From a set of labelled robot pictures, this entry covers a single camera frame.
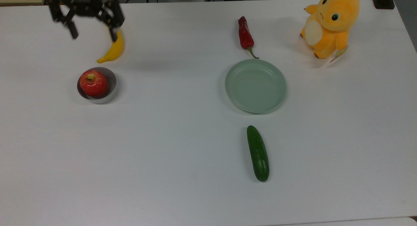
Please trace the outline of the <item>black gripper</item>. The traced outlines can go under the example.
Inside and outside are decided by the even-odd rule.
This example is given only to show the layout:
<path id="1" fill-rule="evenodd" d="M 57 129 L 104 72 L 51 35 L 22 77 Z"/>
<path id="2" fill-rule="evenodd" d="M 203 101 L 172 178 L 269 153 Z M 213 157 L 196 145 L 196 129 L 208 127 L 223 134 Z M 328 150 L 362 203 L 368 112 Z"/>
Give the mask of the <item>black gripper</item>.
<path id="1" fill-rule="evenodd" d="M 46 0 L 49 6 L 52 20 L 60 22 L 66 27 L 72 39 L 77 39 L 79 33 L 73 22 L 75 8 L 76 14 L 85 17 L 96 17 L 103 22 L 109 30 L 112 42 L 118 40 L 117 32 L 125 21 L 119 0 Z M 70 11 L 64 15 L 61 6 L 66 6 Z"/>

